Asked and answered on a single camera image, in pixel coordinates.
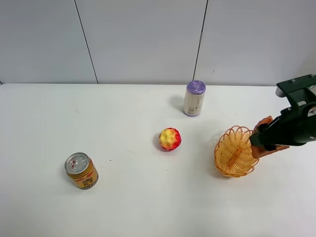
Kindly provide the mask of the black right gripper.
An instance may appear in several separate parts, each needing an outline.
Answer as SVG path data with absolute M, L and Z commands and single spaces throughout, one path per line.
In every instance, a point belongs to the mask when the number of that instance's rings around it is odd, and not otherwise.
M 281 151 L 288 146 L 301 146 L 316 140 L 316 76 L 313 74 L 277 84 L 276 93 L 286 97 L 290 107 L 273 119 L 268 116 L 255 126 L 250 143 L 260 151 Z M 277 144 L 273 144 L 277 125 Z

